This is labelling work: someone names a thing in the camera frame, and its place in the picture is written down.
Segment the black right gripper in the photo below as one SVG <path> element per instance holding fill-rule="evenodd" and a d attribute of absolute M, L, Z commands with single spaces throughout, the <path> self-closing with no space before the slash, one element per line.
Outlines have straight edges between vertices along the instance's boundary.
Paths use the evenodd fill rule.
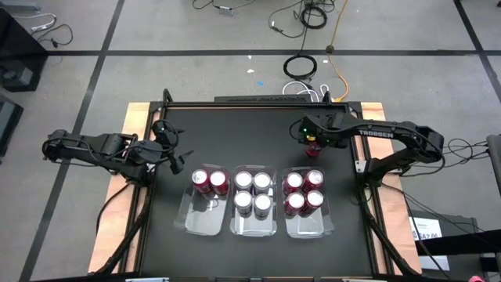
<path fill-rule="evenodd" d="M 345 148 L 350 139 L 345 131 L 350 123 L 350 114 L 306 114 L 290 125 L 290 136 L 307 149 Z"/>

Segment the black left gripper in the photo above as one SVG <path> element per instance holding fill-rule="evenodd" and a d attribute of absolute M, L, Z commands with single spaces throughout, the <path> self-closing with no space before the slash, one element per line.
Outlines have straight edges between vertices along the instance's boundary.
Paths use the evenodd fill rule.
<path fill-rule="evenodd" d="M 186 159 L 194 153 L 193 150 L 190 150 L 184 154 L 175 156 L 175 148 L 179 141 L 178 134 L 183 133 L 185 130 L 176 128 L 167 120 L 157 120 L 152 124 L 152 131 L 155 135 L 155 142 L 159 143 L 162 147 L 160 160 L 156 162 L 156 165 L 169 161 L 171 172 L 174 175 L 179 174 L 184 169 Z"/>

